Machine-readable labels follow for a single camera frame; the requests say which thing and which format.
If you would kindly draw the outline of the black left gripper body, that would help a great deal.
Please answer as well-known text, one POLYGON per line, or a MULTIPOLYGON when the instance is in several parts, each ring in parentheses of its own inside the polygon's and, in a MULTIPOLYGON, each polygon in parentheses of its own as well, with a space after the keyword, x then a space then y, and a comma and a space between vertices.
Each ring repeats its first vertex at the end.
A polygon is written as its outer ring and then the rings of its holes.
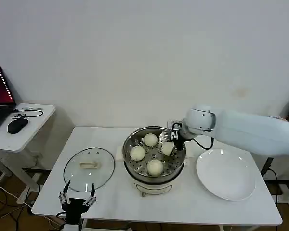
POLYGON ((80 223, 81 215, 86 212, 86 200, 84 199, 69 199, 70 203, 63 202, 62 210, 66 212, 66 223, 80 223))

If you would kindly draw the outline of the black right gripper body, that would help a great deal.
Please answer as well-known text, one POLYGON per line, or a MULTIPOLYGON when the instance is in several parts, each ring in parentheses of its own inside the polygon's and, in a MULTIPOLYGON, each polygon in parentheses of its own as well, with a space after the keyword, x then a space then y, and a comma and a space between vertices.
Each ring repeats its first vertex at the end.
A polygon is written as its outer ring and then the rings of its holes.
POLYGON ((181 134, 178 134, 177 138, 174 138, 173 142, 177 150, 183 150, 186 139, 181 134))

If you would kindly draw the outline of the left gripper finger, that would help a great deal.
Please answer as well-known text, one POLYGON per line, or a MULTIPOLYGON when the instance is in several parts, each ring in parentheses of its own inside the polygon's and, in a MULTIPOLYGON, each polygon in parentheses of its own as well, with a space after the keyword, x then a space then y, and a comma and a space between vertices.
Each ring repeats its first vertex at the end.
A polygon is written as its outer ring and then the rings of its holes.
POLYGON ((58 198, 59 198, 61 205, 66 205, 66 204, 70 203, 70 200, 67 196, 67 191, 68 191, 69 185, 70 185, 70 181, 68 181, 68 183, 65 185, 63 191, 60 192, 58 195, 58 198))
POLYGON ((83 203, 86 207, 91 207, 96 202, 96 196, 95 196, 95 186, 94 183, 92 184, 90 197, 83 203))

